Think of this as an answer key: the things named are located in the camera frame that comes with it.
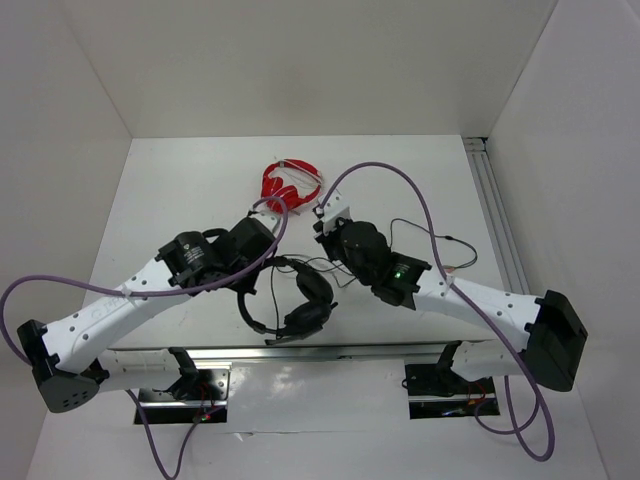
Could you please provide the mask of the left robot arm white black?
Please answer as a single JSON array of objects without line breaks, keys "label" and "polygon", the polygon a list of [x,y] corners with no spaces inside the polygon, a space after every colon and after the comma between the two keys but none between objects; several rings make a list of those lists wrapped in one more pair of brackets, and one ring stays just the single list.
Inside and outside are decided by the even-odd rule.
[{"label": "left robot arm white black", "polygon": [[155,389],[176,399],[194,394],[204,380],[185,348],[113,346],[202,291],[247,283],[248,267],[273,251],[279,222],[274,213],[252,212],[229,230],[180,233],[115,295],[58,321],[21,325],[20,343],[49,411],[71,411],[111,390]]}]

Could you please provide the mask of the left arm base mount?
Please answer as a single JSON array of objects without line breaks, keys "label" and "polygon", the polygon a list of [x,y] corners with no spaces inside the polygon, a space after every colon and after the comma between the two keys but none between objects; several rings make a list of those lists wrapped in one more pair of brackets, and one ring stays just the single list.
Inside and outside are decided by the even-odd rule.
[{"label": "left arm base mount", "polygon": [[140,388],[138,400],[152,425],[227,422],[231,363],[204,361],[198,364],[184,348],[168,349],[177,361],[177,379],[168,386]]}]

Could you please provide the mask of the black headset with microphone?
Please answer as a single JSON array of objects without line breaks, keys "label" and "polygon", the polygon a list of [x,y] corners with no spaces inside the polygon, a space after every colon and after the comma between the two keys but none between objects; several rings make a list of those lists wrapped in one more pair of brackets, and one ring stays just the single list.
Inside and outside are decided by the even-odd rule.
[{"label": "black headset with microphone", "polygon": [[[288,267],[296,273],[296,286],[306,301],[284,316],[283,326],[269,328],[252,317],[246,305],[246,296],[257,293],[255,284],[263,270],[276,267]],[[259,335],[271,335],[271,338],[264,340],[267,346],[304,340],[319,333],[338,305],[334,301],[330,283],[319,272],[300,260],[285,256],[268,258],[247,281],[234,287],[233,291],[237,294],[237,306],[244,323]]]}]

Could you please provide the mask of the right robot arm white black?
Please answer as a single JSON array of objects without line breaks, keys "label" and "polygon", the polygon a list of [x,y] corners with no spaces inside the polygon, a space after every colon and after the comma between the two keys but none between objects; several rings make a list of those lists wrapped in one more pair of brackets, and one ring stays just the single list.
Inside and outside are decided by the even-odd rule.
[{"label": "right robot arm white black", "polygon": [[549,290],[542,297],[444,278],[428,262],[394,252],[370,222],[340,218],[332,226],[317,221],[316,241],[382,302],[409,310],[439,313],[484,327],[493,340],[449,343],[436,379],[448,392],[469,381],[529,372],[535,383],[569,392],[588,333],[569,299]]}]

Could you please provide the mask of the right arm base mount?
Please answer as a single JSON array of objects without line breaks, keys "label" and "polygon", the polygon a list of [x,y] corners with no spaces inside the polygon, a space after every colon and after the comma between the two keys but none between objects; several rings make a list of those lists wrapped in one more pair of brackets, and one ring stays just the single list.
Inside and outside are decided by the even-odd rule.
[{"label": "right arm base mount", "polygon": [[468,382],[439,371],[435,364],[406,364],[401,382],[408,394],[411,420],[498,416],[496,388],[490,378]]}]

